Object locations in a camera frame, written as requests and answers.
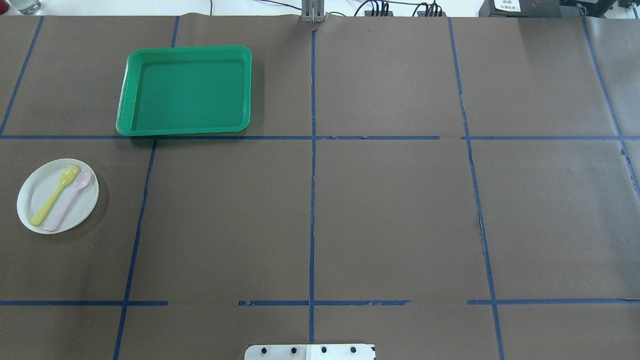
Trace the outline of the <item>pink plastic spoon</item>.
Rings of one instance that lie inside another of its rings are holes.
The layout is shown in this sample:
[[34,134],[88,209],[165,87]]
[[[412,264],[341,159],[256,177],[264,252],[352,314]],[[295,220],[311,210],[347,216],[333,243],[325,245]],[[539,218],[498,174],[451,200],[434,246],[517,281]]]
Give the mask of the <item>pink plastic spoon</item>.
[[71,184],[62,203],[55,208],[45,224],[47,233],[57,234],[80,225],[93,212],[98,203],[99,186],[96,174],[90,168],[80,171]]

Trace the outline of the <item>yellow plastic spoon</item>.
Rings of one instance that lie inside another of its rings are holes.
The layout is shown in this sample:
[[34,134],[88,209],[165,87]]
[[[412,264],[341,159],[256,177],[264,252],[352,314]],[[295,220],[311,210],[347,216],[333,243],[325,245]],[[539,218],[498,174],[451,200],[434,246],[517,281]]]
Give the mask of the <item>yellow plastic spoon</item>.
[[59,176],[58,185],[55,188],[55,191],[51,194],[51,196],[46,200],[46,202],[39,208],[39,210],[35,213],[35,215],[30,220],[30,224],[33,226],[39,226],[44,221],[46,216],[48,216],[51,208],[57,202],[60,194],[66,187],[68,187],[71,183],[74,182],[75,178],[80,173],[80,167],[77,165],[71,165],[67,167]]

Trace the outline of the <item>white round plate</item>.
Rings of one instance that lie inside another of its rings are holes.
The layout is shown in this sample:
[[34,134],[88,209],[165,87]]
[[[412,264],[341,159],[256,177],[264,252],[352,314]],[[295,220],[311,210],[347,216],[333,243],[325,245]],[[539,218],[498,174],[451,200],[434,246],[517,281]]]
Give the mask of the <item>white round plate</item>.
[[79,166],[80,171],[84,169],[91,169],[89,165],[85,162],[82,162],[78,159],[73,158],[61,158],[56,159],[54,161],[47,162],[42,165],[38,169],[36,169],[23,183],[17,197],[16,209],[17,214],[20,221],[23,225],[29,230],[34,231],[38,234],[49,235],[53,233],[48,233],[45,231],[45,225],[48,220],[51,219],[57,206],[61,205],[63,199],[66,195],[71,191],[71,185],[69,184],[64,191],[61,192],[57,201],[55,201],[55,205],[51,208],[50,212],[42,221],[42,223],[38,226],[34,226],[30,223],[32,217],[38,212],[41,206],[50,198],[55,189],[58,186],[58,180],[60,175],[67,167],[70,166]]

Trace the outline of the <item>green plastic tray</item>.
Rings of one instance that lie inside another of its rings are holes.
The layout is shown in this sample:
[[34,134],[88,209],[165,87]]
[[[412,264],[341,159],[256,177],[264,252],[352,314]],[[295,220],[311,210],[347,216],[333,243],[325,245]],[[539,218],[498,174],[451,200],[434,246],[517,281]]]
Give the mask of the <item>green plastic tray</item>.
[[140,48],[126,59],[121,136],[235,133],[250,124],[253,55],[244,45]]

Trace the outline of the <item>black device box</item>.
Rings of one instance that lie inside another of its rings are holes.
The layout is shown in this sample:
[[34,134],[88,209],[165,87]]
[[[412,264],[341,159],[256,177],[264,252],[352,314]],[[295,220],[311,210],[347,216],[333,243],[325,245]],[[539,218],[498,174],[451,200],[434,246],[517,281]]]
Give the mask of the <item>black device box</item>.
[[580,18],[576,6],[562,0],[485,0],[478,9],[480,18]]

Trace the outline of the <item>glass jar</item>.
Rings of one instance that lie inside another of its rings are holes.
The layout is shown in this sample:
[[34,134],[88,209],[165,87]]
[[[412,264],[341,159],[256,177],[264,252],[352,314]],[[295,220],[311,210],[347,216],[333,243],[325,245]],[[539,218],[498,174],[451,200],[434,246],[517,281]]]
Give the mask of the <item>glass jar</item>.
[[9,0],[8,2],[23,15],[34,15],[42,7],[41,0]]

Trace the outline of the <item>grey aluminium post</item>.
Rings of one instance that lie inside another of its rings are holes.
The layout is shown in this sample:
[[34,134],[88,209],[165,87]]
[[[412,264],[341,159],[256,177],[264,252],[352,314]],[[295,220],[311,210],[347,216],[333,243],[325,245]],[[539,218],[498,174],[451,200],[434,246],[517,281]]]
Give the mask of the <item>grey aluminium post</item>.
[[327,18],[324,0],[302,0],[301,1],[301,22],[302,23],[324,23]]

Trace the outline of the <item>metal base plate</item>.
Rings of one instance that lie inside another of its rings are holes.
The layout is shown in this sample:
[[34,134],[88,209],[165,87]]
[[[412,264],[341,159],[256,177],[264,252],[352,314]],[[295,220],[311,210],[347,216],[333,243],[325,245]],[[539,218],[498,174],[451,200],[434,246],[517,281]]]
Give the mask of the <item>metal base plate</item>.
[[247,347],[245,360],[375,360],[374,344],[255,344]]

